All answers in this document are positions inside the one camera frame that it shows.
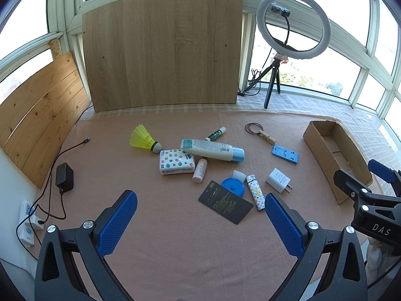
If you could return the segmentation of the white gloved right hand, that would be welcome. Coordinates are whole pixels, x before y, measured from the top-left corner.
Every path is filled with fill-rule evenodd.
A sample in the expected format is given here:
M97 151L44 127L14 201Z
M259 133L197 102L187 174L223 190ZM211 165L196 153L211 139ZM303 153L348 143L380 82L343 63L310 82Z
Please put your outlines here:
M366 278L367 283L372 284L378 278L379 269L383 262L382 242L368 237L366 251Z

